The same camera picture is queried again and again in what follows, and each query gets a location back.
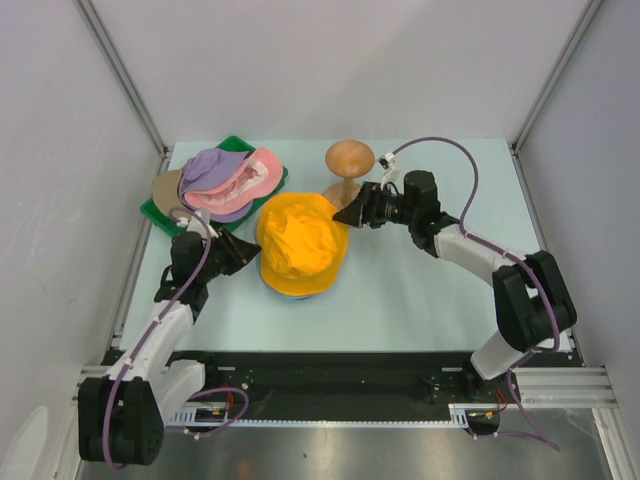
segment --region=metal floor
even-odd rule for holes
[[[562,453],[525,439],[474,442],[461,430],[243,427],[201,442],[169,435],[150,467],[114,473],[104,464],[82,464],[78,480],[612,478],[590,410],[533,414]],[[503,416],[503,429],[526,428],[518,412]]]

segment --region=cap brim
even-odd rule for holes
[[[184,208],[184,204],[178,196],[178,185],[181,178],[182,169],[180,168],[161,173],[153,181],[151,198],[153,198],[153,203],[156,204],[158,210],[167,217],[169,217],[171,209],[176,207]],[[186,217],[187,215],[178,213],[178,216]]]

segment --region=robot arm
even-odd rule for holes
[[[239,271],[260,247],[224,229],[210,229],[209,253],[197,271],[205,252],[202,225],[209,220],[207,213],[199,214],[203,224],[191,219],[187,231],[172,239],[171,266],[163,273],[150,319],[134,346],[104,377],[87,378],[80,386],[78,429],[83,460],[106,461],[106,441],[111,462],[151,464],[160,451],[168,420],[205,385],[205,366],[199,362],[176,361],[166,371],[165,366],[198,319],[208,298],[207,283],[220,274]],[[176,299],[180,290],[182,295]],[[115,402],[109,412],[114,389]]]
[[[441,211],[433,174],[421,170],[404,177],[404,194],[388,186],[365,182],[355,200],[334,215],[334,220],[353,227],[379,228],[387,221],[406,225],[413,243],[435,258],[456,263],[493,287],[498,331],[471,357],[479,381],[504,374],[530,349],[553,336],[549,316],[539,295],[530,297],[529,267],[542,284],[551,303],[558,328],[576,322],[576,312],[553,256],[545,251],[533,255],[487,247],[476,234],[465,235],[458,219]]]

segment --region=cable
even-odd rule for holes
[[[476,197],[476,193],[478,192],[478,183],[479,183],[479,178],[480,178],[480,175],[478,173],[478,164],[476,163],[475,159],[473,158],[473,155],[471,155],[469,150],[467,150],[463,145],[461,145],[460,143],[456,142],[455,140],[451,140],[450,138],[446,138],[446,137],[421,137],[421,138],[416,138],[415,140],[411,140],[409,142],[406,142],[406,143],[400,145],[398,148],[393,150],[392,154],[393,155],[397,155],[402,150],[404,150],[407,147],[410,147],[411,145],[415,145],[416,143],[420,143],[420,142],[429,142],[429,141],[442,142],[442,143],[447,143],[449,145],[453,145],[454,147],[456,147],[459,150],[461,150],[462,153],[465,154],[465,156],[467,157],[467,159],[471,163],[471,167],[473,168],[473,188],[471,189],[471,194],[469,195],[469,199],[467,200],[467,203],[465,204],[464,208],[462,209],[462,214],[460,215],[460,231],[462,232],[462,234],[465,237],[470,238],[471,240],[475,241],[476,243],[479,243],[480,245],[483,245],[483,246],[489,248],[490,250],[493,250],[494,252],[496,252],[496,253],[498,253],[500,255],[503,255],[504,257],[508,258],[512,262],[516,263],[527,274],[529,279],[531,279],[531,282],[533,283],[534,287],[538,291],[538,294],[540,295],[540,299],[542,300],[542,303],[544,305],[544,309],[545,309],[545,311],[547,313],[547,316],[549,317],[549,323],[551,324],[551,330],[553,332],[553,347],[551,347],[551,348],[543,348],[543,347],[538,347],[538,348],[534,347],[534,348],[532,348],[522,358],[520,358],[520,360],[518,360],[513,365],[511,365],[507,369],[507,372],[506,372],[506,382],[507,382],[507,387],[509,389],[509,393],[513,397],[513,400],[514,400],[516,406],[518,407],[518,410],[520,411],[522,416],[525,418],[525,420],[527,420],[529,425],[531,425],[531,428],[533,428],[535,430],[537,435],[535,435],[533,433],[528,433],[528,432],[500,432],[500,433],[496,433],[494,435],[484,435],[484,436],[482,436],[482,435],[474,434],[471,431],[471,429],[469,429],[469,431],[474,436],[473,437],[474,439],[476,439],[476,438],[485,438],[485,437],[497,438],[499,436],[534,438],[536,440],[539,440],[541,442],[546,443],[551,448],[553,448],[554,450],[559,452],[560,451],[560,447],[556,443],[554,443],[547,435],[545,435],[540,430],[540,428],[535,423],[535,421],[533,420],[531,415],[525,410],[524,406],[522,405],[522,400],[520,399],[519,395],[515,391],[515,386],[514,386],[514,382],[513,382],[513,370],[515,368],[518,368],[519,366],[523,365],[528,360],[530,360],[531,357],[533,357],[533,355],[535,355],[537,352],[541,352],[541,351],[557,352],[558,349],[560,348],[560,330],[558,328],[558,321],[557,321],[556,316],[555,316],[555,314],[553,312],[553,307],[551,306],[551,302],[549,301],[549,297],[547,296],[547,292],[545,292],[544,288],[542,287],[542,283],[540,282],[538,277],[535,275],[533,270],[531,268],[529,268],[529,266],[523,260],[521,260],[520,258],[516,257],[511,252],[508,252],[505,249],[503,249],[502,247],[496,245],[495,243],[492,243],[489,240],[481,238],[481,237],[479,237],[479,236],[475,235],[474,233],[472,233],[472,232],[467,230],[466,225],[465,225],[465,221],[466,221],[467,213],[469,213],[469,208],[471,207],[471,204],[473,203],[473,200]]]
[[[240,410],[240,413],[238,413],[238,415],[236,415],[232,419],[227,420],[225,423],[223,423],[219,427],[215,427],[207,432],[193,433],[187,429],[181,429],[181,428],[168,428],[167,431],[174,432],[174,433],[185,433],[187,435],[192,434],[195,440],[199,440],[200,438],[208,438],[208,437],[211,437],[212,435],[215,435],[216,433],[225,431],[233,423],[237,422],[240,418],[242,418],[242,416],[247,412],[247,409],[249,408],[249,395],[247,395],[247,392],[245,392],[244,390],[241,390],[235,387],[221,387],[221,388],[212,388],[211,390],[204,390],[202,392],[196,393],[195,395],[192,395],[189,400],[191,401],[200,397],[208,397],[209,395],[213,395],[216,393],[239,393],[240,395],[242,395],[244,399],[244,404],[242,405],[242,409]]]
[[[400,192],[398,192],[398,187],[396,187],[395,183],[388,182],[387,185],[389,185],[389,187],[393,187],[393,190],[396,192],[396,197],[400,196]]]
[[[177,220],[176,217],[174,216],[176,212],[186,213],[191,218],[195,218],[200,223],[200,225],[202,225],[206,235],[205,245],[204,245],[204,251],[202,252],[202,257],[200,258],[200,262],[198,262],[198,265],[196,265],[196,268],[193,269],[193,273],[191,273],[191,276],[187,279],[184,285],[180,287],[180,289],[175,293],[175,295],[171,298],[171,300],[169,300],[169,303],[167,303],[167,305],[162,309],[162,311],[158,315],[159,320],[162,320],[165,317],[165,315],[171,310],[173,305],[180,299],[182,294],[193,283],[195,278],[200,273],[200,270],[202,270],[202,267],[204,267],[204,264],[207,261],[207,257],[209,256],[209,250],[211,249],[211,232],[209,231],[209,226],[206,224],[206,222],[191,210],[187,210],[186,208],[182,208],[182,207],[175,207],[169,210],[169,217],[171,217],[173,220]],[[153,333],[157,325],[158,325],[158,322],[152,322],[151,325],[149,325],[147,330],[144,332],[144,334],[140,338],[140,341],[136,344],[135,347],[133,347],[133,350],[129,355],[130,362],[133,362],[136,359],[136,357],[140,353],[140,350],[142,350],[142,347],[144,346],[146,341],[149,339],[149,337],[151,336],[151,334]],[[125,467],[125,465],[116,465],[115,463],[113,463],[113,459],[111,458],[111,446],[109,444],[110,443],[109,440],[110,440],[110,430],[111,430],[111,416],[113,414],[113,405],[115,404],[116,396],[118,394],[118,388],[120,388],[122,379],[126,375],[127,370],[129,368],[132,368],[130,365],[131,363],[130,364],[125,363],[120,369],[120,372],[118,373],[118,376],[116,377],[115,382],[113,382],[113,386],[111,387],[111,391],[109,392],[109,398],[107,399],[107,406],[104,412],[104,420],[102,422],[102,452],[104,454],[104,461],[113,470],[121,470]]]
[[[505,396],[504,393],[502,393],[502,390],[500,390],[499,388],[496,388],[496,397],[498,397],[498,406],[499,407],[500,407],[500,403],[504,404],[498,409],[498,413],[502,413],[509,406],[509,399]]]

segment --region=green tray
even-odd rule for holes
[[[241,138],[236,137],[235,135],[232,135],[232,136],[226,138],[224,141],[222,141],[217,146],[217,148],[220,148],[222,150],[226,150],[227,152],[247,152],[247,151],[249,151],[249,152],[253,153],[255,151],[254,147],[249,145],[247,142],[245,142]],[[240,218],[239,220],[236,220],[235,222],[231,222],[231,223],[211,222],[211,225],[213,225],[214,228],[224,227],[228,232],[233,232],[236,228],[238,228],[240,225],[242,225],[242,223],[247,218],[249,218],[260,207],[262,207],[262,205],[264,205],[267,200],[269,200],[271,197],[273,197],[278,192],[278,190],[280,190],[284,186],[284,180],[285,180],[285,178],[287,178],[287,175],[289,175],[289,171],[287,170],[286,167],[283,167],[282,178],[280,179],[280,183],[278,183],[278,186],[276,187],[276,189],[273,192],[271,192],[269,195],[265,196],[265,197],[254,199],[253,200],[253,205],[251,205],[251,209],[247,212],[247,214],[244,217]],[[151,220],[151,222],[156,227],[160,228],[163,232],[165,232],[166,234],[168,234],[171,237],[175,237],[176,235],[179,235],[179,234],[181,234],[182,232],[184,232],[186,230],[185,228],[178,227],[176,222],[174,222],[169,217],[164,215],[160,210],[158,210],[158,207],[156,207],[156,204],[153,203],[153,199],[152,198],[150,198],[149,200],[147,200],[146,202],[144,202],[140,206],[140,211],[149,220]]]

